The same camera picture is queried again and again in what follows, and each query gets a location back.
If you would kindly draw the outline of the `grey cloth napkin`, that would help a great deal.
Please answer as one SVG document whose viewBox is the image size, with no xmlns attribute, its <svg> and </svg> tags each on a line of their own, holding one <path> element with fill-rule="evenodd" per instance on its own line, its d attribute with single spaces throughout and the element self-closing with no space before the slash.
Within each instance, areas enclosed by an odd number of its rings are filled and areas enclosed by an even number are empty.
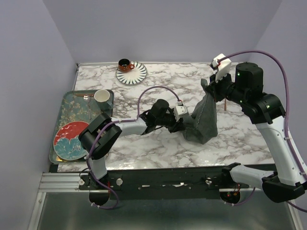
<svg viewBox="0 0 307 230">
<path fill-rule="evenodd" d="M 214 98 L 206 93 L 192 114 L 183 115 L 183 137 L 187 141 L 205 144 L 218 135 L 217 112 Z"/>
</svg>

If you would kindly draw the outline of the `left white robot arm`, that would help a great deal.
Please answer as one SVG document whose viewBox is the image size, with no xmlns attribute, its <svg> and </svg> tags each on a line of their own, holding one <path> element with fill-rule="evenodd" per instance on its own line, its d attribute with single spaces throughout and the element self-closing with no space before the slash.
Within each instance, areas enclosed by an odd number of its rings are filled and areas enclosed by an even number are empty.
<svg viewBox="0 0 307 230">
<path fill-rule="evenodd" d="M 95 189 L 102 189 L 106 185 L 105 156 L 119 137 L 146 135 L 160 127 L 167 128 L 170 133 L 182 131 L 183 116 L 188 114 L 187 107 L 181 101 L 171 108 L 163 99 L 157 100 L 151 109 L 135 119 L 120 120 L 101 113 L 78 136 L 81 147 L 87 151 L 86 163 L 92 175 L 90 184 Z"/>
</svg>

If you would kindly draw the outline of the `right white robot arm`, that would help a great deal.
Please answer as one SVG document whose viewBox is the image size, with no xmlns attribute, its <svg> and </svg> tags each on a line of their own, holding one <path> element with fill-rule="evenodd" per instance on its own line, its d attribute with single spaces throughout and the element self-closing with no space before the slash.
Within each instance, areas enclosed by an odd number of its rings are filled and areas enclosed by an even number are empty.
<svg viewBox="0 0 307 230">
<path fill-rule="evenodd" d="M 295 144 L 288 142 L 284 126 L 286 112 L 280 99 L 274 94 L 263 92 L 263 69 L 255 63 L 236 65 L 235 80 L 229 73 L 219 77 L 210 76 L 205 91 L 216 102 L 224 99 L 242 108 L 264 138 L 274 160 L 275 171 L 263 171 L 232 163 L 223 168 L 221 183 L 230 188 L 237 183 L 261 189 L 275 203 L 287 202 L 303 195 L 307 180 L 303 176 L 306 165 L 300 156 L 293 156 Z"/>
</svg>

